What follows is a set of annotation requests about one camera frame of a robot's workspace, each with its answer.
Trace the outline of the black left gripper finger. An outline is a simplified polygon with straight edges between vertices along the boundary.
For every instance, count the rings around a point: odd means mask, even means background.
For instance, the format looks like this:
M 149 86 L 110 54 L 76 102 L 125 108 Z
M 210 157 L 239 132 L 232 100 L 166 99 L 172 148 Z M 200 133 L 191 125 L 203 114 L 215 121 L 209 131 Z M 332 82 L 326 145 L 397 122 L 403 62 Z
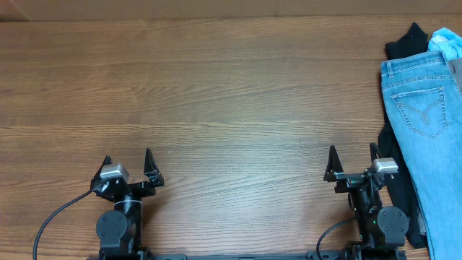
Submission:
M 101 164 L 101 166 L 99 168 L 99 170 L 96 172 L 94 178 L 96 178 L 96 179 L 100 178 L 100 173 L 101 173 L 103 167 L 106 166 L 106 165 L 110 165 L 111 163 L 112 163 L 111 157 L 109 155 L 106 155 L 105 159 L 103 160 L 103 162 L 102 162 L 102 164 Z
M 144 162 L 144 175 L 154 187 L 164 186 L 164 178 L 154 161 L 154 156 L 150 148 L 146 149 Z

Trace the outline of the light blue denim jeans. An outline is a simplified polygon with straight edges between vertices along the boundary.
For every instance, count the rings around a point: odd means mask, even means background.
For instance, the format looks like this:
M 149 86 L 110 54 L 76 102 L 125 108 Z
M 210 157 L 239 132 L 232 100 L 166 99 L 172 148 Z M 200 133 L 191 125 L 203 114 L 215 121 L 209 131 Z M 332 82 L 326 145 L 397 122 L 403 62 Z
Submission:
M 431 259 L 461 258 L 461 88 L 439 51 L 381 64 L 388 120 L 417 193 Z

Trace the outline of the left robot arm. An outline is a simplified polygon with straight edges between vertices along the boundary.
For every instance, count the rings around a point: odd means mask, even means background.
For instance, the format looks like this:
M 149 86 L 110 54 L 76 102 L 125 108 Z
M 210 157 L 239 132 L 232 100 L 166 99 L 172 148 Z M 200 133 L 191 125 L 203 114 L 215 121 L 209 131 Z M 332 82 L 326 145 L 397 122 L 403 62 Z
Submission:
M 109 156 L 91 180 L 90 190 L 113 203 L 113 209 L 97 220 L 95 231 L 100 239 L 99 259 L 153 259 L 153 253 L 142 245 L 142 199 L 156 194 L 164 178 L 146 150 L 144 175 L 147 180 L 129 183 L 129 173 L 122 164 L 114 164 Z

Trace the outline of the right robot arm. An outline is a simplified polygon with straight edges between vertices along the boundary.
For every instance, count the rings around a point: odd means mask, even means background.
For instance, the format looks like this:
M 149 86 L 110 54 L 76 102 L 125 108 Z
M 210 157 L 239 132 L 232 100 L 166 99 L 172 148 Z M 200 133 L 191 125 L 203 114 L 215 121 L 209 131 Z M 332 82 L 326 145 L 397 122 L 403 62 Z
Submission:
M 406 254 L 400 247 L 406 242 L 409 230 L 409 218 L 406 213 L 395 206 L 383 206 L 380 190 L 387 186 L 398 173 L 398 165 L 391 157 L 383 157 L 376 143 L 370 144 L 371 166 L 361 173 L 347 174 L 335 146 L 329 147 L 328 163 L 323 180 L 335 183 L 337 194 L 347 193 L 349 206 L 354 216 L 343 220 L 327 229 L 318 239 L 315 252 L 319 259 L 322 240 L 336 228 L 356 221 L 359 241 L 348 242 L 345 248 L 331 255 L 332 259 L 341 260 L 400 260 Z

